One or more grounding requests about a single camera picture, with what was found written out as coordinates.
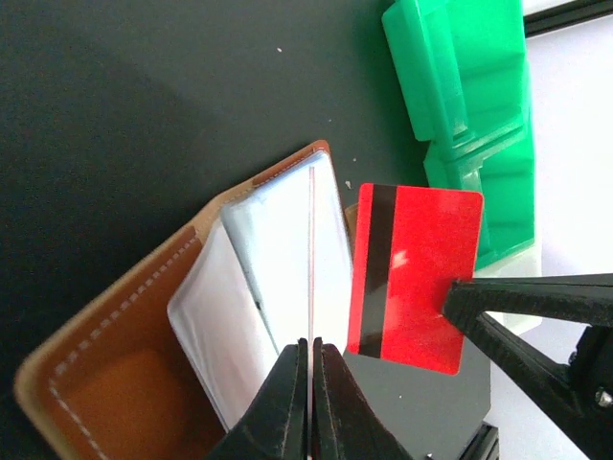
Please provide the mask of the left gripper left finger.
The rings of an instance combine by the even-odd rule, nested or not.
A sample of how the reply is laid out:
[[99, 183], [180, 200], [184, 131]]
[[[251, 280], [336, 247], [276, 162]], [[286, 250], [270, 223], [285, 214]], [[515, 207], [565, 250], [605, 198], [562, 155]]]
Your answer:
[[244, 415], [209, 459], [307, 457], [307, 341], [287, 345]]

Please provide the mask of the brown leather card holder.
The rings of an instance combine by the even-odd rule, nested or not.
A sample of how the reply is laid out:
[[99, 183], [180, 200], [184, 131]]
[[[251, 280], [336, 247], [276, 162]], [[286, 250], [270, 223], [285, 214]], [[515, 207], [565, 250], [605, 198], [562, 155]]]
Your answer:
[[20, 366], [63, 459], [209, 459], [285, 346], [344, 351], [352, 253], [329, 145], [217, 195]]

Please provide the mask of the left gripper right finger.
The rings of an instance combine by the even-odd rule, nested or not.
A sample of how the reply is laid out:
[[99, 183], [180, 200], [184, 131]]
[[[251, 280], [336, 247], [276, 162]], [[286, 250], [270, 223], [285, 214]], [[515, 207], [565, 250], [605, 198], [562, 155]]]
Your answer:
[[332, 460], [409, 459], [410, 453], [370, 408], [333, 344], [314, 340], [314, 457]]

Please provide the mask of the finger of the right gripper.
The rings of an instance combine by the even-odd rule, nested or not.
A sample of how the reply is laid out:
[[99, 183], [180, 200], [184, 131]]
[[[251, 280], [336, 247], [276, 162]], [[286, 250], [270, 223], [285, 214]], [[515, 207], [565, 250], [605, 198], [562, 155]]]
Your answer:
[[[453, 283], [443, 316], [590, 459], [612, 456], [612, 276], [475, 278]], [[565, 363], [525, 341], [547, 320], [584, 330]]]

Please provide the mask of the red credit card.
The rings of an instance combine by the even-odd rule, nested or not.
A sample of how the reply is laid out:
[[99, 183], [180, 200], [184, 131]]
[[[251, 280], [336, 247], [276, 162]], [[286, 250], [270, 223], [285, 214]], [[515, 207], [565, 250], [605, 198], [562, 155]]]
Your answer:
[[478, 192], [366, 183], [359, 191], [347, 349], [455, 376], [464, 337], [443, 316], [471, 279], [484, 198]]

